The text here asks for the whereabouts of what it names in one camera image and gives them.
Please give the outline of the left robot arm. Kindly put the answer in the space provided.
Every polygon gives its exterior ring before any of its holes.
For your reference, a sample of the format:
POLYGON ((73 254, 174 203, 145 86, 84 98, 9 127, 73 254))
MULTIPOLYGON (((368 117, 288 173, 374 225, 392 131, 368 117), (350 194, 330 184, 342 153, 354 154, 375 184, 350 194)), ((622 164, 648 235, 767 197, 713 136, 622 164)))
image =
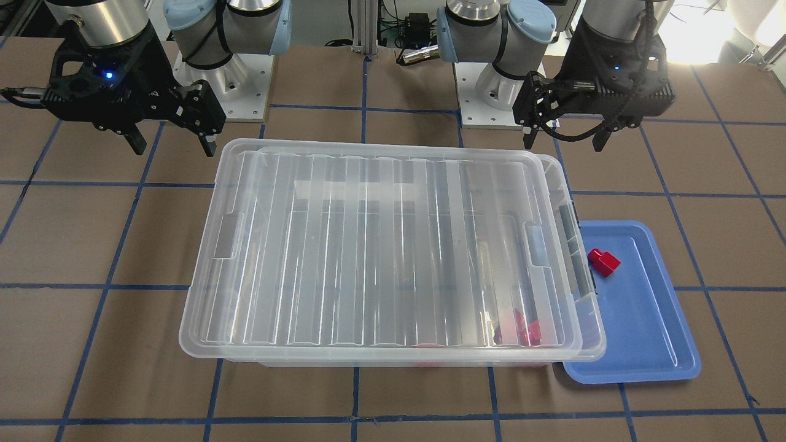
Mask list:
POLYGON ((659 28, 671 1, 587 1, 558 73, 539 72, 558 18, 540 1, 448 1, 437 12, 440 58, 482 66, 470 104, 502 113, 532 148, 539 133, 589 138, 595 151, 676 101, 659 28))

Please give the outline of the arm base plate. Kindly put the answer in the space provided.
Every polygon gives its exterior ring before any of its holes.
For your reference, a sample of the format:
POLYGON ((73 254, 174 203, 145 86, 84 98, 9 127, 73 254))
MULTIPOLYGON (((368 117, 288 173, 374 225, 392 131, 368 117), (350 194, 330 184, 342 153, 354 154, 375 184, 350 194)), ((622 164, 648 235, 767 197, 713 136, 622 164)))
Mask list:
POLYGON ((502 75, 491 63, 455 63, 454 73, 464 128, 522 131, 513 115, 522 79, 502 75))
POLYGON ((266 54, 234 54, 224 66, 199 70, 186 64, 179 52, 174 62, 175 79, 191 84, 207 80, 222 106, 227 122, 263 123, 267 117, 273 65, 277 58, 266 54))

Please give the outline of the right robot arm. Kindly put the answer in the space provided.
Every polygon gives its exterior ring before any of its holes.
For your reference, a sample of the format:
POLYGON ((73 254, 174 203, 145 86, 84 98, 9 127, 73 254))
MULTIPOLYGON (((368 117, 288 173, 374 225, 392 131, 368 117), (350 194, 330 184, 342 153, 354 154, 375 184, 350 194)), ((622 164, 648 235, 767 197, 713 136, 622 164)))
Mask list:
POLYGON ((198 138, 206 156, 227 113, 220 95, 238 81, 211 80, 241 54, 286 53, 291 41, 289 1, 166 1, 166 25, 194 79, 175 78, 148 12, 138 1, 48 1, 64 39, 49 81, 34 93, 37 108, 68 122, 91 123, 123 137, 135 154, 147 143, 144 120, 163 120, 198 138))

